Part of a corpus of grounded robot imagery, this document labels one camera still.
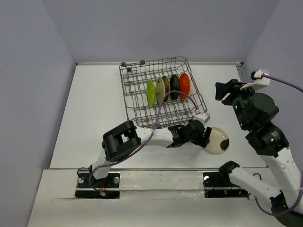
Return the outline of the cream plate with black blotch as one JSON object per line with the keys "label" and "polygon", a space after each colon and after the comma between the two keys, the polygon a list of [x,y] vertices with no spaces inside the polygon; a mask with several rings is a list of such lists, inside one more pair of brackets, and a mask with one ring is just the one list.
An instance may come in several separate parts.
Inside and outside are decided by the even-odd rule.
{"label": "cream plate with black blotch", "polygon": [[229,147],[229,137],[227,133],[218,127],[211,127],[212,131],[209,137],[209,143],[206,150],[212,154],[222,154]]}

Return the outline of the orange plate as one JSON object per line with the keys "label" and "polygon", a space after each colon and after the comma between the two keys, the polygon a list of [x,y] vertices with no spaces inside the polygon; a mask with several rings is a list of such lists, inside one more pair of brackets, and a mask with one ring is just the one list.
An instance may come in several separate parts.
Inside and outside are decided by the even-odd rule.
{"label": "orange plate", "polygon": [[181,73],[179,77],[180,91],[189,95],[191,90],[190,77],[186,73]]}

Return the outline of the yellow patterned brown-rimmed plate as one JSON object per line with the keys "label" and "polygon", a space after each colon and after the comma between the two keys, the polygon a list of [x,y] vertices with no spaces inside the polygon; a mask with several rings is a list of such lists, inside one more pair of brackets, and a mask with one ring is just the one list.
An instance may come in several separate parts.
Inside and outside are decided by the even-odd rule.
{"label": "yellow patterned brown-rimmed plate", "polygon": [[[165,86],[165,93],[167,94],[170,91],[170,82],[168,77],[163,76],[162,80],[164,82],[164,86]],[[166,97],[164,98],[164,102],[167,102],[167,100],[169,99],[169,94],[166,95]]]}

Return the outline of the cream plate with red marks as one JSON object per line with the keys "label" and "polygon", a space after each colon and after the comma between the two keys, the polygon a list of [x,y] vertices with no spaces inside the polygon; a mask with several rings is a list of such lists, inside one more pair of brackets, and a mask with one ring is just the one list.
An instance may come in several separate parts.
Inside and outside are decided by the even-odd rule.
{"label": "cream plate with red marks", "polygon": [[165,86],[164,86],[164,82],[163,82],[162,78],[157,79],[155,89],[156,89],[157,102],[161,103],[161,101],[165,95]]}

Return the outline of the green plate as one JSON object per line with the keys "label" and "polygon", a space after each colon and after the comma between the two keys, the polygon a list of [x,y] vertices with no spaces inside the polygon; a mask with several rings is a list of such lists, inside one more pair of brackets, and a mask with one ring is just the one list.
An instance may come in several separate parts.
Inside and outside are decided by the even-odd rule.
{"label": "green plate", "polygon": [[146,87],[147,102],[149,106],[153,106],[156,99],[155,85],[152,80],[148,80]]}

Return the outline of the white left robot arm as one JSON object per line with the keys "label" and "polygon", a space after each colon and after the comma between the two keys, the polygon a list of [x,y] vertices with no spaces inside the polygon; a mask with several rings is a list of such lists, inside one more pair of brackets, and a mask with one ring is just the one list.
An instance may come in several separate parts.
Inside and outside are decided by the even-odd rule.
{"label": "white left robot arm", "polygon": [[97,161],[89,167],[88,183],[93,190],[101,186],[112,166],[135,155],[145,146],[179,148],[193,143],[202,148],[210,142],[212,128],[200,120],[190,120],[186,125],[162,129],[148,129],[126,121],[103,135],[102,151]]}

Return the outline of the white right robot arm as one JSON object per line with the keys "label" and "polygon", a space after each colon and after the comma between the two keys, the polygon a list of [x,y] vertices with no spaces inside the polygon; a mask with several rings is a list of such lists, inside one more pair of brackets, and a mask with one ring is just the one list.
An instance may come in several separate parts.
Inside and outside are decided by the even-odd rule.
{"label": "white right robot arm", "polygon": [[244,188],[255,201],[269,201],[271,211],[266,214],[287,227],[300,227],[303,225],[303,174],[294,163],[286,136],[271,122],[279,109],[270,96],[256,92],[259,83],[259,79],[250,84],[236,79],[217,82],[215,99],[233,107],[241,129],[249,132],[246,140],[269,167],[280,188],[250,175],[234,161],[219,168],[218,180],[222,185],[233,183]]}

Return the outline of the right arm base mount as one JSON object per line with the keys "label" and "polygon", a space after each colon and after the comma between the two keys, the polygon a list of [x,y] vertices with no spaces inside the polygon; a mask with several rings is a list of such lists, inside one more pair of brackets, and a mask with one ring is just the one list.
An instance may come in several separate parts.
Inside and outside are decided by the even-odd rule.
{"label": "right arm base mount", "polygon": [[203,188],[205,198],[248,198],[250,193],[231,183],[228,175],[220,172],[204,172]]}

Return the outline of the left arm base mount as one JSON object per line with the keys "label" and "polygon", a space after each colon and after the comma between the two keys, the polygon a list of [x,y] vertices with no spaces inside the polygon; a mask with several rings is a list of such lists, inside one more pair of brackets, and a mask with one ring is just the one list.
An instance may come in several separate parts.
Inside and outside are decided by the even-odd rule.
{"label": "left arm base mount", "polygon": [[92,180],[89,184],[89,171],[78,172],[74,196],[78,199],[119,199],[120,172],[109,172],[105,179]]}

